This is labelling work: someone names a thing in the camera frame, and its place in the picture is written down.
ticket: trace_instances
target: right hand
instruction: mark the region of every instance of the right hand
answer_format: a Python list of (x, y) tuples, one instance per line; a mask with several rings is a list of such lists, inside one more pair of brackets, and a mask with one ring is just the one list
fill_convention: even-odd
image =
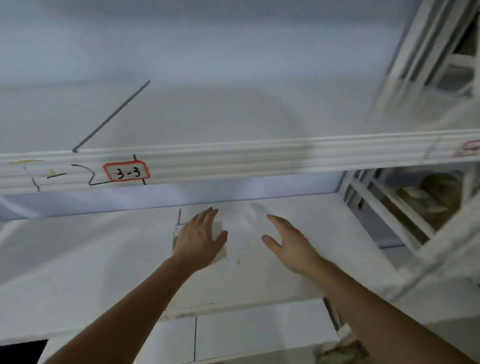
[(322, 258), (310, 245), (303, 234), (288, 220), (274, 215), (267, 215), (282, 237), (282, 245), (271, 236), (262, 236), (262, 241), (278, 259), (292, 272), (309, 275), (321, 262)]

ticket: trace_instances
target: yellow marking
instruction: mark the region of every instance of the yellow marking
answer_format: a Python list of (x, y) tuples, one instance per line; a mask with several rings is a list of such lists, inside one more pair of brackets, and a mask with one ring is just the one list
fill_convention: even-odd
[(23, 164), (23, 163), (33, 163), (33, 162), (43, 162), (43, 159), (24, 159), (24, 160), (18, 160), (16, 162), (10, 162), (9, 164)]
[(53, 169), (50, 169), (50, 173), (46, 173), (46, 174), (40, 174), (39, 177), (50, 177), (50, 176), (55, 176), (55, 172), (53, 171)]

